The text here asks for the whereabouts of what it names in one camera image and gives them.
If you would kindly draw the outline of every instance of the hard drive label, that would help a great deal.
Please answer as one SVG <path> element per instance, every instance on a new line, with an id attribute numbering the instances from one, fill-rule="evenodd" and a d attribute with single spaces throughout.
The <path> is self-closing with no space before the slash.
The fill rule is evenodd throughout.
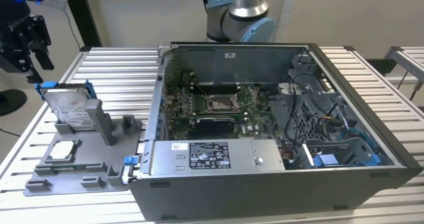
<path id="1" fill-rule="evenodd" d="M 84 106 L 60 106 L 58 112 L 69 126 L 89 126 L 93 124 Z"/>
<path id="2" fill-rule="evenodd" d="M 230 168 L 226 142 L 190 143 L 192 169 Z"/>

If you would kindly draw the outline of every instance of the gray computer chassis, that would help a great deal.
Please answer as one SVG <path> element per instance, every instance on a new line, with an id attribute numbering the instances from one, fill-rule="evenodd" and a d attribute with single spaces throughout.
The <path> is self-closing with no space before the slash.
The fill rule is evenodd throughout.
<path id="1" fill-rule="evenodd" d="M 354 209 L 421 167 L 314 44 L 170 43 L 129 189 L 146 220 Z"/>

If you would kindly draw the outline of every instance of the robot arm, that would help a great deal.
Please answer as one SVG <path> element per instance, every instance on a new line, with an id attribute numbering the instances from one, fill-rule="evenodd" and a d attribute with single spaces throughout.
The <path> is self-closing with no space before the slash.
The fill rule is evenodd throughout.
<path id="1" fill-rule="evenodd" d="M 50 38 L 42 16 L 29 15 L 25 1 L 42 0 L 0 0 L 0 68 L 24 74 L 29 83 L 41 83 L 29 55 L 34 53 L 44 70 L 54 69 L 46 49 Z"/>
<path id="2" fill-rule="evenodd" d="M 208 0 L 208 39 L 216 42 L 269 42 L 274 21 L 265 0 Z"/>

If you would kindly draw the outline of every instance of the metal rail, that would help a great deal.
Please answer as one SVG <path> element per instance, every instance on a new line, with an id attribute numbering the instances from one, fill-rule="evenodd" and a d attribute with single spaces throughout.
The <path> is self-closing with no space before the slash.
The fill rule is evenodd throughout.
<path id="1" fill-rule="evenodd" d="M 421 111 L 354 51 L 346 51 L 342 47 L 322 47 L 322 50 L 406 150 L 424 166 Z M 61 82 L 82 82 L 89 78 L 98 98 L 104 101 L 105 111 L 113 117 L 133 114 L 145 120 L 156 78 L 156 59 L 156 49 L 93 48 L 78 54 Z M 129 191 L 41 197 L 22 195 L 25 181 L 32 176 L 33 167 L 56 132 L 54 121 L 54 114 L 46 105 L 42 105 L 0 165 L 0 222 L 144 222 Z M 142 150 L 142 147 L 141 140 L 138 150 Z M 424 223 L 424 173 L 401 188 L 380 191 L 353 211 L 210 220 L 202 223 Z"/>
<path id="2" fill-rule="evenodd" d="M 392 47 L 385 55 L 424 82 L 424 47 Z"/>

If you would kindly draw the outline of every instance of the blue cable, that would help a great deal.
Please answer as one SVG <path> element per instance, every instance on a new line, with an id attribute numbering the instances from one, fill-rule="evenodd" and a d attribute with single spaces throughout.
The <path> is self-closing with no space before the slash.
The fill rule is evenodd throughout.
<path id="1" fill-rule="evenodd" d="M 342 141 L 342 135 L 344 135 L 346 132 L 349 132 L 349 131 L 357 132 L 357 133 L 365 138 L 366 143 L 368 143 L 368 145 L 370 146 L 370 149 L 374 149 L 373 142 L 370 141 L 368 135 L 366 135 L 365 133 L 362 133 L 361 131 L 358 131 L 357 129 L 354 129 L 354 128 L 346 129 L 346 130 L 344 130 L 344 131 L 340 133 L 340 137 L 338 137 L 338 140 L 340 140 L 340 141 Z"/>

